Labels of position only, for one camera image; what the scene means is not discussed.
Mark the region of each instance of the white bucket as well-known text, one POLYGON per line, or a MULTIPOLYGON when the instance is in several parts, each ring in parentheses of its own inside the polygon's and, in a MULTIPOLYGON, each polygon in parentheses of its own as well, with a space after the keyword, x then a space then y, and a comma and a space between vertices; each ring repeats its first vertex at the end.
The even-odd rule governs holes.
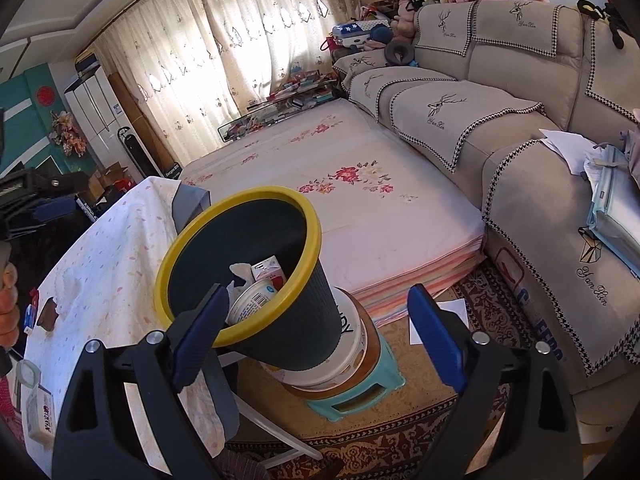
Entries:
POLYGON ((341 290, 331 288, 342 318, 342 335, 334 352, 309 370, 290 371, 262 363, 276 380, 300 390, 322 392, 331 390, 351 378, 367 351, 367 330, 353 301, 341 290))
POLYGON ((255 282, 240 295, 233 306, 229 309, 229 314, 226 316, 226 322, 229 325, 235 325, 244 321, 269 303, 271 298, 273 298, 277 293, 278 291, 274 288, 271 280, 260 280, 259 282, 255 282))

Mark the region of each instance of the finger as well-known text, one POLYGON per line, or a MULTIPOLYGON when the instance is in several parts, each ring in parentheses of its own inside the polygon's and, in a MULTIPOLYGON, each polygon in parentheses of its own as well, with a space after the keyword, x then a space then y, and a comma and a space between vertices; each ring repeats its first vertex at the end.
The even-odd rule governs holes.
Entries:
POLYGON ((4 286, 12 287, 15 285, 15 282, 18 281, 18 269, 15 268, 15 265, 9 262, 6 264, 4 268, 4 272, 2 273, 2 284, 4 286))
POLYGON ((20 311, 17 307, 7 314, 0 316, 0 335, 8 334, 12 332, 18 323, 20 322, 20 311))
POLYGON ((18 289, 14 286, 0 290, 0 314, 10 312, 15 307, 17 301, 18 289))
POLYGON ((0 346, 3 346, 4 348, 7 348, 7 349, 11 348, 13 345, 15 345, 18 342, 19 335, 20 335, 20 332, 18 331, 18 327, 14 328, 8 334, 0 335, 0 346))

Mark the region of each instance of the patterned carpet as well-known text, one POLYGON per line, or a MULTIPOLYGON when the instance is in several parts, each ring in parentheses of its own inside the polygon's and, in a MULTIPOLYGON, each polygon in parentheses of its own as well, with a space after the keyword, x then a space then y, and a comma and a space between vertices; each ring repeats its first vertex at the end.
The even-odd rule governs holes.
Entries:
MULTIPOLYGON (((507 346, 530 346, 534 340, 511 291, 488 261, 438 300, 454 298, 466 299, 473 330, 482 329, 507 346)), ((348 416, 335 424, 317 416, 245 360, 248 363, 240 370, 240 396, 325 457, 322 462, 308 457, 292 460, 272 468, 272 478, 305 479, 335 462, 343 464, 340 479, 400 480, 411 475, 442 428, 455 396, 440 383, 421 346, 408 345, 407 327, 405 318, 381 329, 407 384, 362 416, 348 416)), ((493 420, 504 408, 507 394, 505 387, 495 398, 493 420)), ((243 419, 238 436, 227 447, 258 460, 289 449, 273 440, 243 419)))

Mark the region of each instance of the teal wall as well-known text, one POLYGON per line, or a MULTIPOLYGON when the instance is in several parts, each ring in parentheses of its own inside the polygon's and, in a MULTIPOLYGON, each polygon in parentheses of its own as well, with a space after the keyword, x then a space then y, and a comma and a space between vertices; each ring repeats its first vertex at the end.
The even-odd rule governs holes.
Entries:
MULTIPOLYGON (((32 105, 4 124, 4 152, 0 159, 0 172, 49 134, 52 111, 58 114, 65 110, 47 63, 25 70, 19 76, 0 84, 0 107, 4 110, 12 108, 25 99, 31 99, 32 105), (42 86, 51 88, 55 93, 55 100, 49 107, 41 105, 36 98, 36 93, 42 86)), ((92 174, 96 168, 95 161, 88 151, 82 157, 78 157, 75 153, 66 156, 60 146, 52 143, 40 150, 25 163, 25 166, 35 168, 50 156, 56 161, 62 173, 84 171, 92 174)))

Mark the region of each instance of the sofa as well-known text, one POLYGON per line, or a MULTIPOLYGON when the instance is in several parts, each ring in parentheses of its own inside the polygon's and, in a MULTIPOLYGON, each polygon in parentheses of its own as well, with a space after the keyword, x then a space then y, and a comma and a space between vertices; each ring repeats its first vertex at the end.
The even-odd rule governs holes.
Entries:
POLYGON ((640 49, 543 2, 434 4, 415 27, 417 67, 361 52, 335 63, 341 84, 482 210, 485 252, 558 359, 583 442, 614 436, 640 400, 640 282, 584 229, 590 184, 540 130, 621 148, 640 49))

